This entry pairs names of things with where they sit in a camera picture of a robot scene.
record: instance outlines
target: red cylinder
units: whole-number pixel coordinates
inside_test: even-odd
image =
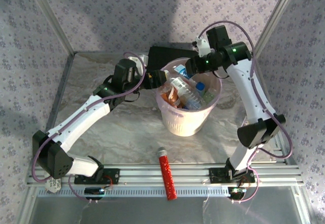
[[[168,163],[167,151],[164,148],[158,150],[159,163],[161,168],[162,179],[164,180],[167,200],[177,198],[172,171]]]

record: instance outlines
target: bottle cap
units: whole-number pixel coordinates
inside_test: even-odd
[[[205,88],[204,83],[198,82],[196,85],[197,90],[202,91]]]

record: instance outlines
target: marble surface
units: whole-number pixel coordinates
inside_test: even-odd
[[[78,53],[63,94],[56,125],[76,111],[104,79],[113,74],[121,54]],[[128,96],[129,100],[136,95]],[[69,153],[91,155],[103,164],[156,164],[163,146],[171,163],[225,163],[240,143],[237,128],[245,109],[231,79],[223,80],[221,99],[202,129],[191,137],[170,133],[161,120],[153,90],[141,90],[133,103],[122,103],[96,122]],[[271,144],[265,146],[272,151]],[[269,162],[262,152],[254,159]]]

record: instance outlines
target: purple floral wallpaper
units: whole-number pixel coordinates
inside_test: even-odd
[[[213,21],[242,24],[256,42],[278,0],[48,0],[76,51],[183,47]],[[229,27],[233,40],[243,34]]]
[[[286,115],[294,159],[325,223],[325,0],[291,0],[258,59],[271,102]]]
[[[34,0],[0,0],[0,223],[15,223],[67,54]]]

